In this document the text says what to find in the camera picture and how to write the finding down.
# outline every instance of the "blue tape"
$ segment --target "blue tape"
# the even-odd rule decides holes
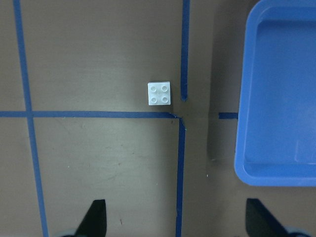
[[[128,118],[128,119],[178,119],[167,112],[108,112],[108,111],[33,111],[38,118]]]
[[[238,113],[218,113],[219,119],[238,119]]]
[[[22,76],[26,112],[25,114],[23,114],[22,112],[10,112],[10,113],[2,112],[2,115],[4,116],[5,115],[16,115],[16,116],[24,115],[27,118],[32,160],[33,160],[33,169],[34,169],[34,176],[35,176],[35,184],[36,184],[36,190],[37,190],[37,195],[38,195],[41,227],[42,227],[43,236],[48,237],[49,235],[48,235],[47,220],[46,220],[46,213],[45,213],[45,204],[44,204],[43,190],[42,190],[41,177],[40,177],[39,157],[38,157],[38,150],[36,146],[34,121],[32,117],[32,103],[31,103],[30,85],[29,85],[28,69],[27,69],[26,54],[25,54],[20,0],[13,0],[13,7],[14,7],[16,36],[17,36],[17,41],[18,41],[21,76]]]
[[[0,118],[25,118],[26,116],[25,111],[0,111]]]
[[[181,42],[181,100],[188,98],[188,57],[189,57],[190,0],[183,0],[182,42]]]
[[[181,237],[181,232],[182,232],[182,202],[183,202],[183,173],[184,173],[185,140],[186,140],[186,128],[183,124],[182,119],[179,118],[176,237]]]

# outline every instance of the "blue plastic tray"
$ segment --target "blue plastic tray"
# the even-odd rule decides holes
[[[316,186],[316,0],[261,0],[248,17],[235,171]]]

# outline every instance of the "lego stud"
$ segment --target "lego stud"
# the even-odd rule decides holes
[[[163,101],[164,103],[167,103],[167,102],[168,102],[168,98],[167,98],[167,97],[163,97],[163,98],[162,98],[162,101]]]
[[[163,85],[163,86],[161,87],[161,90],[162,90],[163,92],[166,92],[166,91],[168,90],[168,87],[166,87],[165,85]]]
[[[155,86],[150,87],[150,91],[152,93],[155,93],[157,91],[157,88]]]
[[[157,98],[153,97],[153,98],[151,99],[151,101],[152,101],[153,104],[155,104],[155,103],[157,103]]]

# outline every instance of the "blue tape line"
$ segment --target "blue tape line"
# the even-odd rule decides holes
[[[25,118],[25,111],[0,111],[0,118]]]
[[[22,76],[22,84],[23,84],[23,91],[24,91],[25,108],[26,108],[26,112],[24,115],[26,115],[26,118],[28,121],[35,184],[36,184],[38,203],[39,203],[39,214],[40,214],[43,236],[48,237],[49,235],[48,235],[48,229],[47,229],[44,197],[43,197],[43,190],[42,190],[41,177],[40,177],[39,157],[38,157],[38,150],[37,150],[37,145],[36,145],[34,121],[32,117],[32,103],[31,103],[30,85],[29,85],[29,77],[28,77],[28,70],[27,70],[25,46],[24,46],[20,0],[13,0],[13,7],[14,7],[15,27],[16,27],[16,35],[17,35],[18,48],[19,48],[21,76]]]
[[[108,112],[108,111],[33,111],[38,118],[128,118],[128,119],[178,119],[167,112]]]
[[[238,113],[218,113],[219,119],[238,119]]]
[[[188,57],[189,57],[190,0],[183,0],[182,42],[181,42],[181,100],[188,98]]]
[[[179,118],[176,237],[181,237],[181,232],[182,232],[182,202],[183,202],[183,172],[184,172],[185,140],[186,140],[186,128],[183,124],[182,119]]]

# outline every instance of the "white lego brick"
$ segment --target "white lego brick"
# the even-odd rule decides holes
[[[169,81],[148,83],[148,104],[171,105]]]

